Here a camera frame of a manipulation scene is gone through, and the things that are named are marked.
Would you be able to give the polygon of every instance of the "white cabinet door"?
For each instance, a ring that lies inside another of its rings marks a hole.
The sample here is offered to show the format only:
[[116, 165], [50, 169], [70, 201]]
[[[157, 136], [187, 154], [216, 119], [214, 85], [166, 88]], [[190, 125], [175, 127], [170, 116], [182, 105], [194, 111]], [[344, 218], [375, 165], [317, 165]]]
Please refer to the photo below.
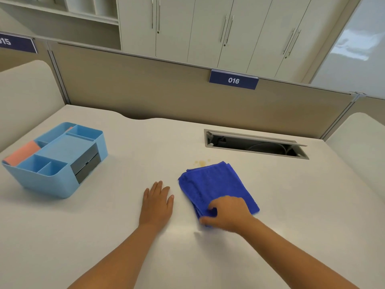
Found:
[[156, 0], [118, 0], [122, 51], [155, 57]]
[[216, 68], [233, 0], [195, 0], [187, 62]]
[[275, 76], [301, 83], [349, 0], [311, 0]]
[[274, 78], [310, 0], [273, 0], [247, 73]]
[[234, 0], [218, 68], [246, 73], [272, 0]]
[[195, 0], [157, 0], [156, 57], [187, 62]]

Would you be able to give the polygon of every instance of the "pink sticky notes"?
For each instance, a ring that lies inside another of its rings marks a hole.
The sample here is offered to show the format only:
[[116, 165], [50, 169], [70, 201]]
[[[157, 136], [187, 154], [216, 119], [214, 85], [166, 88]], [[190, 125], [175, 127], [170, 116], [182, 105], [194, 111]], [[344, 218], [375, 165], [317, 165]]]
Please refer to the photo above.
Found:
[[35, 154], [40, 149], [41, 148], [35, 143], [35, 141], [30, 141], [5, 158], [4, 161], [11, 166], [16, 166], [23, 160], [26, 160], [29, 156]]

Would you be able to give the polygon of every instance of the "hand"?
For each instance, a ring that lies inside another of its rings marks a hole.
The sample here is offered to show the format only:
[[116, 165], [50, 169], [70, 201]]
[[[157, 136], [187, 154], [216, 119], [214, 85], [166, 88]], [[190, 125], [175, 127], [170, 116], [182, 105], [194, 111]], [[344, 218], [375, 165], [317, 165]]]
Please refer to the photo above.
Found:
[[151, 189], [146, 189], [143, 194], [142, 211], [139, 218], [139, 226], [148, 225], [153, 227], [156, 232], [160, 232], [172, 214], [174, 205], [174, 195], [167, 200], [170, 187], [162, 189], [162, 181], [155, 182]]
[[242, 198], [223, 196], [211, 201], [208, 209], [213, 208], [217, 208], [217, 217], [203, 216], [199, 219], [201, 224], [239, 233], [244, 225], [255, 220]]

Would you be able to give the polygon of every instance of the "blue desk organizer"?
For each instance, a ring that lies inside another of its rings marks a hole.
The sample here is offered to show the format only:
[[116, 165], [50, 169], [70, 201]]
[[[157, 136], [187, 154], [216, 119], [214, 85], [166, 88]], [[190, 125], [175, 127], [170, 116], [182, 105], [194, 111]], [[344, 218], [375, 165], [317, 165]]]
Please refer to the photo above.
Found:
[[4, 167], [25, 188], [68, 198], [108, 153], [102, 131], [64, 122], [34, 140], [41, 148]]

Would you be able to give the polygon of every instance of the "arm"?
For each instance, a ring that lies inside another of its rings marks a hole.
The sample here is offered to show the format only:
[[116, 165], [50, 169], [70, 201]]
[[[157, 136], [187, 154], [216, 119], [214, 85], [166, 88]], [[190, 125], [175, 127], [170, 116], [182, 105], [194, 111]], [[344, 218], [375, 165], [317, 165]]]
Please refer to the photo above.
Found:
[[358, 289], [341, 275], [272, 231], [250, 214], [242, 198], [230, 196], [212, 201], [215, 218], [201, 217], [200, 223], [242, 236], [292, 289]]
[[167, 200], [169, 190], [161, 181], [146, 189], [138, 228], [69, 289], [132, 289], [156, 235], [171, 217], [174, 195]]

